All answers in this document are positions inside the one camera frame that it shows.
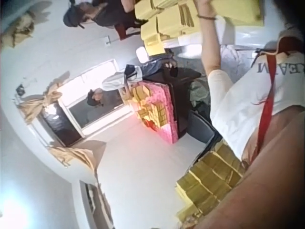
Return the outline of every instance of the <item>white t-shirt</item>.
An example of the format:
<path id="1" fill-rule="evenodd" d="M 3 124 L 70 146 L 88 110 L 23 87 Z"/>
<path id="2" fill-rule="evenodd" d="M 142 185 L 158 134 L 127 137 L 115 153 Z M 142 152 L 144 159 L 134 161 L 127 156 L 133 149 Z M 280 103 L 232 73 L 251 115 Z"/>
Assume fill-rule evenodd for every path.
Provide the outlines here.
<path id="1" fill-rule="evenodd" d="M 142 81 L 142 71 L 139 66 L 135 66 L 136 75 L 127 79 L 128 84 Z M 102 81 L 101 89 L 103 91 L 114 91 L 124 87 L 124 72 L 117 72 Z"/>
<path id="2" fill-rule="evenodd" d="M 211 120 L 235 155 L 241 160 L 244 148 L 259 126 L 263 101 L 271 88 L 266 56 L 238 82 L 214 70 L 208 76 L 211 93 Z M 292 106 L 305 107 L 304 55 L 294 53 L 277 65 L 273 115 Z"/>

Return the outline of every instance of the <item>person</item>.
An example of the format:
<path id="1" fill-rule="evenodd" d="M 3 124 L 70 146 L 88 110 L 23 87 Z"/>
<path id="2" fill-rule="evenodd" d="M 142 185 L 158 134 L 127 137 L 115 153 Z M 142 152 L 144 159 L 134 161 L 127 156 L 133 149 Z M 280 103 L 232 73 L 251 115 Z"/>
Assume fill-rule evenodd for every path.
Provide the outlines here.
<path id="1" fill-rule="evenodd" d="M 233 84 L 221 70 L 211 0 L 195 2 L 211 121 L 247 169 L 239 184 L 195 228 L 289 227 L 304 209 L 305 200 L 303 37 L 295 28 L 283 32 L 278 52 L 260 55 L 249 72 Z"/>
<path id="2" fill-rule="evenodd" d="M 63 17 L 63 22 L 68 27 L 83 28 L 82 23 L 89 20 L 103 27 L 122 24 L 125 29 L 140 28 L 146 22 L 136 19 L 134 10 L 125 12 L 121 0 L 93 0 L 91 3 L 72 4 Z"/>
<path id="3" fill-rule="evenodd" d="M 149 76 L 155 74 L 163 68 L 163 65 L 170 68 L 170 76 L 176 77 L 178 74 L 177 62 L 171 55 L 158 58 L 147 62 L 142 66 L 126 65 L 124 72 L 117 72 L 116 74 L 104 79 L 101 87 L 90 90 L 87 95 L 87 104 L 90 106 L 97 106 L 103 104 L 105 100 L 104 94 L 107 91 L 114 91 L 124 88 L 126 93 L 129 92 L 129 85 L 135 84 L 147 79 Z"/>

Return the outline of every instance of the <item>cap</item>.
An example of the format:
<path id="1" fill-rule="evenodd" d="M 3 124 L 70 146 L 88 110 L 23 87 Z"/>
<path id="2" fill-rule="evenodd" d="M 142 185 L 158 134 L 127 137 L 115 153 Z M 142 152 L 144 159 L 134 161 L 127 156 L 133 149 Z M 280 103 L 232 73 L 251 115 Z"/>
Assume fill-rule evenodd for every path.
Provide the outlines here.
<path id="1" fill-rule="evenodd" d="M 81 25 L 85 13 L 77 6 L 72 5 L 63 16 L 63 23 L 68 27 L 84 27 Z"/>

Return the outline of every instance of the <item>black shirt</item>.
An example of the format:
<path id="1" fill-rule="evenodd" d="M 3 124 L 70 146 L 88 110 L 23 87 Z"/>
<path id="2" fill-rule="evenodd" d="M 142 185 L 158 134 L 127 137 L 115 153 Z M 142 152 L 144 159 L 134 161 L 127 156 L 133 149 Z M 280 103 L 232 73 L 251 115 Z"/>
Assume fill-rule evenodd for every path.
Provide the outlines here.
<path id="1" fill-rule="evenodd" d="M 103 2 L 108 3 L 108 5 L 93 19 L 98 25 L 110 27 L 134 22 L 134 11 L 126 13 L 121 0 L 93 0 L 92 5 L 98 6 Z"/>

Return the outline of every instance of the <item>white floor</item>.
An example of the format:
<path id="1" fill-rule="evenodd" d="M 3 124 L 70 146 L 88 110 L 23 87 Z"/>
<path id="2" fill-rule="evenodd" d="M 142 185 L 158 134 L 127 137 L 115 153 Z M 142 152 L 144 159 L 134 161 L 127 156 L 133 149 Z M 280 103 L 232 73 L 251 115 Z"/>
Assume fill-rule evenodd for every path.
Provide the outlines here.
<path id="1" fill-rule="evenodd" d="M 177 229 L 175 214 L 184 203 L 175 182 L 204 144 L 185 135 L 169 145 L 135 119 L 129 117 L 92 138 L 106 142 L 98 173 L 115 228 Z M 113 135 L 113 128 L 120 133 Z"/>

